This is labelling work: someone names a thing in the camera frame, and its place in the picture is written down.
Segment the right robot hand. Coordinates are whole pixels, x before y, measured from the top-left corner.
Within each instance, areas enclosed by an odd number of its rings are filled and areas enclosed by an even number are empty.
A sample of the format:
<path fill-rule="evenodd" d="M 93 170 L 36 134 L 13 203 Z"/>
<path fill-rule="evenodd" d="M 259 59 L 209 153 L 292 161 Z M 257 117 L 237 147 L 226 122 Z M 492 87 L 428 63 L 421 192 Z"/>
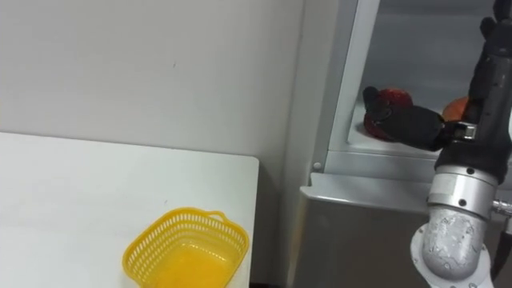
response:
<path fill-rule="evenodd" d="M 493 16 L 481 21 L 485 39 L 470 82 L 461 119 L 447 121 L 420 106 L 400 106 L 366 87 L 366 114 L 390 139 L 437 151 L 436 170 L 460 166 L 480 170 L 503 183 L 511 156 L 511 1 L 496 1 Z"/>

